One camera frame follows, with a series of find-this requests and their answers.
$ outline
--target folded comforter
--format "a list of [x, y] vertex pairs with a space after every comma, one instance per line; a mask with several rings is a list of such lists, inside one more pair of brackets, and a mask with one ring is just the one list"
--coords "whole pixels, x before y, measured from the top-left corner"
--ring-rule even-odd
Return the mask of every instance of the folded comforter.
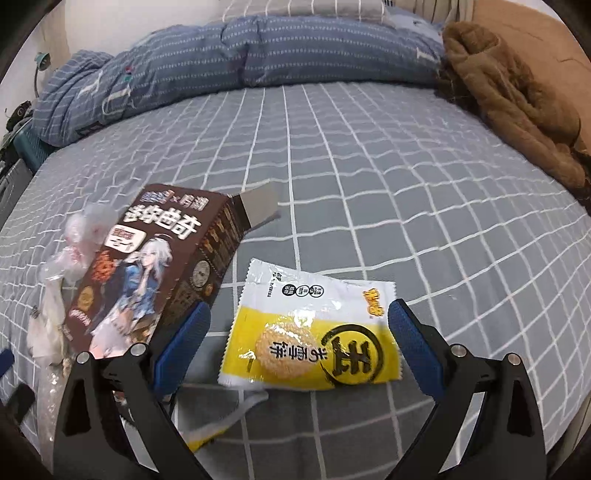
[[442, 96], [480, 115], [499, 137], [559, 181], [590, 212], [590, 157], [572, 103], [539, 82], [500, 36], [481, 25], [449, 24], [443, 42], [447, 58], [440, 73]]
[[116, 57], [80, 51], [56, 70], [33, 128], [64, 147], [179, 100], [244, 87], [374, 80], [435, 85], [441, 42], [341, 18], [245, 17], [155, 32]]

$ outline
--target white hair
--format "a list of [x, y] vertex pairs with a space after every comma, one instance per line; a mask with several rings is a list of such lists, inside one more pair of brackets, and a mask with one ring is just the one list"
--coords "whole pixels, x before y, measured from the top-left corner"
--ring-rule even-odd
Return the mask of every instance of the white hair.
[[149, 252], [156, 254], [154, 262], [154, 276], [158, 282], [162, 281], [162, 274], [165, 267], [173, 259], [173, 255], [170, 251], [170, 245], [164, 238], [151, 238], [148, 240], [139, 252], [134, 252], [126, 259], [128, 263], [135, 262], [138, 258], [143, 257]]

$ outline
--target blue gripper pad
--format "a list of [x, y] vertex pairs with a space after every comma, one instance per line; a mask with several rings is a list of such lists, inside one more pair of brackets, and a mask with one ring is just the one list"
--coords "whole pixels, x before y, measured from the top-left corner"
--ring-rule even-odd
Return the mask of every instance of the blue gripper pad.
[[4, 376], [12, 364], [14, 363], [14, 355], [12, 352], [7, 348], [6, 350], [0, 353], [0, 378]]
[[394, 335], [419, 388], [439, 401], [443, 398], [443, 367], [412, 318], [398, 301], [388, 309], [388, 326]]
[[200, 302], [154, 364], [154, 395], [162, 400], [177, 391], [211, 324], [209, 306]]

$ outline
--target brown fuzzy blanket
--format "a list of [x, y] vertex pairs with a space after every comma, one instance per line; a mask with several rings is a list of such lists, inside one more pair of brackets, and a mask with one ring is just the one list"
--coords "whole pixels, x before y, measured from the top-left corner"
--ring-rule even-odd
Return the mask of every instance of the brown fuzzy blanket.
[[554, 177], [591, 213], [591, 157], [572, 103], [504, 40], [473, 22], [443, 30], [447, 60], [439, 94], [479, 115], [507, 144]]

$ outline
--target snack box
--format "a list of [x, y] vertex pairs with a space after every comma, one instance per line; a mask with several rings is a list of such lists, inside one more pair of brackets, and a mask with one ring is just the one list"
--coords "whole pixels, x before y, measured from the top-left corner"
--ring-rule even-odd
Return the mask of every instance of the snack box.
[[147, 185], [109, 231], [66, 314], [74, 352], [99, 359], [137, 342], [166, 346], [199, 302], [213, 304], [244, 234], [276, 212], [269, 184], [232, 197]]

